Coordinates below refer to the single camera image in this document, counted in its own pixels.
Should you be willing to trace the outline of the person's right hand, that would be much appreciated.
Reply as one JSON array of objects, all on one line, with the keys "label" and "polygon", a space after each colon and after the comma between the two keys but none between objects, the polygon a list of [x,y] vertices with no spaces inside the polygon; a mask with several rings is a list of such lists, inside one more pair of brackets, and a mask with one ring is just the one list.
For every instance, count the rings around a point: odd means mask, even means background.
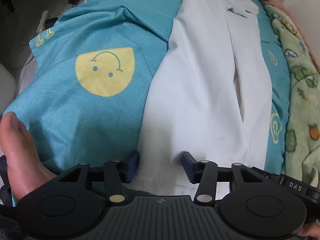
[{"label": "person's right hand", "polygon": [[311,237],[313,239],[320,240],[320,223],[305,224],[298,233],[298,236]]}]

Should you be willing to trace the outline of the person's left hand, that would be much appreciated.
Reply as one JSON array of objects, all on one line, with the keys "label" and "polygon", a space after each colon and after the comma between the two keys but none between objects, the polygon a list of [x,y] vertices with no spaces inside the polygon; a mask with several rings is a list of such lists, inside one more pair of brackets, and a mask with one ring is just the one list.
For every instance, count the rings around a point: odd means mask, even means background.
[{"label": "person's left hand", "polygon": [[1,119],[1,150],[14,197],[22,199],[56,177],[40,161],[33,137],[14,112]]}]

